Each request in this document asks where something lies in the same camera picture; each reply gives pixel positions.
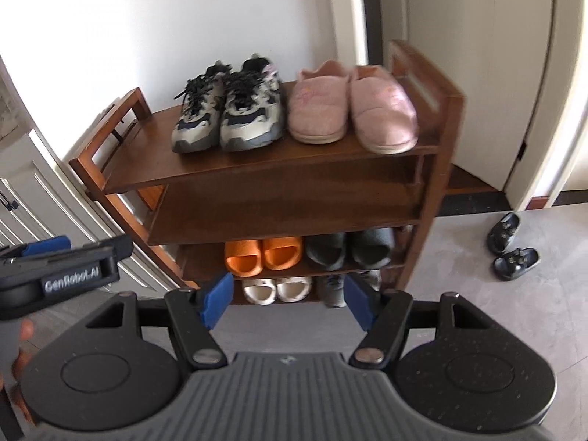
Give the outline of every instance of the white slipper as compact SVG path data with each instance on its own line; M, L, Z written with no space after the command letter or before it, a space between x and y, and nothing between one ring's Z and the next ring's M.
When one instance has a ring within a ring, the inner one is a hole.
M300 302L311 291L311 277L292 277L290 279L278 279L277 297L286 303Z
M249 303L270 305L276 301L276 285L272 279L243 281L243 293Z

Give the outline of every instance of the black and white sneaker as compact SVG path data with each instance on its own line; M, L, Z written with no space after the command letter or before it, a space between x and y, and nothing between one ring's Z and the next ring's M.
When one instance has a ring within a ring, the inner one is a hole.
M245 151L271 144L283 135L286 110L276 67L254 54L239 73L225 78L227 100L220 146Z
M230 66L217 61L204 75L187 82L182 115L172 132L172 150L178 153L204 151L218 145L221 114L225 103L224 78Z

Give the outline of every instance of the wooden shoe rack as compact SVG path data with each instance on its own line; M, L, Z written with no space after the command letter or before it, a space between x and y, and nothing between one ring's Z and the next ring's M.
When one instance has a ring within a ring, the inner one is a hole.
M404 289L445 194L464 97L407 43L392 42L390 49L392 74L419 119L419 142L404 154L368 152L350 129L332 144L301 144L286 135L252 151L217 147L180 155L170 143L180 107L152 114L137 88L109 111L69 163L90 197L179 285L224 273L228 240L395 227L397 248L383 282ZM133 126L98 167L92 157L128 111L135 114ZM119 197L130 191L149 208L143 223ZM175 259L162 247L169 244L180 246ZM340 272L355 270L360 268L349 262ZM324 274L303 259L289 270L266 269L258 278ZM236 303L244 302L240 294L235 290Z

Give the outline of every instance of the black mary jane shoe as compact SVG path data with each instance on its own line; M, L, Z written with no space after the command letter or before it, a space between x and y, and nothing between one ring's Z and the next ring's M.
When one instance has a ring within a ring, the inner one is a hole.
M534 248L517 248L498 257L492 264L496 276L504 281L518 279L541 262L539 253Z
M486 245L494 255L502 255L515 239L520 226L519 216L509 212L492 227L486 238Z

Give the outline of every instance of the orange slide sandal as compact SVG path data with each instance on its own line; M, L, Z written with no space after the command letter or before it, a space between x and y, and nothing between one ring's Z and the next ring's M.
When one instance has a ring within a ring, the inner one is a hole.
M265 266L271 270L286 270L302 259L301 237L279 237L263 241Z
M237 277L255 277L263 270L258 240L225 243L225 265Z

